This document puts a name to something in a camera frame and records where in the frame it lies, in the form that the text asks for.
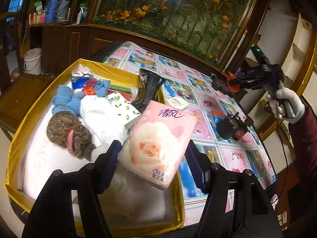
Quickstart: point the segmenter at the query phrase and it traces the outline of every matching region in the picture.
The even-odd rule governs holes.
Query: window
[[[8,12],[16,12],[22,7],[22,4],[23,4],[23,0],[10,0]],[[7,18],[7,22],[12,20],[13,20],[13,17]]]

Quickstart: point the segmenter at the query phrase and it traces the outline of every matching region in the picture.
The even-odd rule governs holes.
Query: yellow box
[[[65,71],[63,71],[51,83],[51,85],[48,86],[48,88],[41,94],[41,96],[35,101],[33,106],[27,112],[9,147],[8,164],[4,185],[8,191],[9,197],[27,212],[31,211],[34,201],[26,196],[21,190],[17,189],[19,165],[22,163],[29,140],[32,137],[38,122],[41,120],[43,113],[50,105],[53,96],[55,96],[58,86],[64,85],[70,79],[72,71],[77,71],[79,64],[88,67],[93,73],[104,77],[105,79],[109,79],[111,85],[128,89],[130,89],[130,86],[141,87],[141,82],[138,75],[105,65],[103,63],[97,63],[84,59],[78,59]],[[164,103],[164,97],[161,88],[158,92],[158,101]],[[171,189],[176,216],[173,223],[158,224],[157,226],[139,229],[112,229],[112,235],[114,237],[140,237],[147,235],[158,235],[175,230],[179,227],[183,227],[184,203],[182,187],[178,173],[175,175],[172,181]],[[82,224],[75,223],[75,225],[77,233],[84,234]]]

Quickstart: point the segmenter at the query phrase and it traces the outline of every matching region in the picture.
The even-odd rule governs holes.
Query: pink tissue pack
[[[150,101],[118,154],[120,164],[167,190],[196,123],[197,118],[189,113]]]

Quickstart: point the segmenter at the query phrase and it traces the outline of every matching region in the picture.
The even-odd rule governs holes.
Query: red sleeve
[[[289,124],[294,151],[295,167],[304,183],[317,187],[317,122],[309,107],[295,124]]]

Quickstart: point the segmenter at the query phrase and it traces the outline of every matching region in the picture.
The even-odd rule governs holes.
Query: white bucket
[[[35,48],[24,54],[24,70],[35,75],[42,73],[42,49]]]

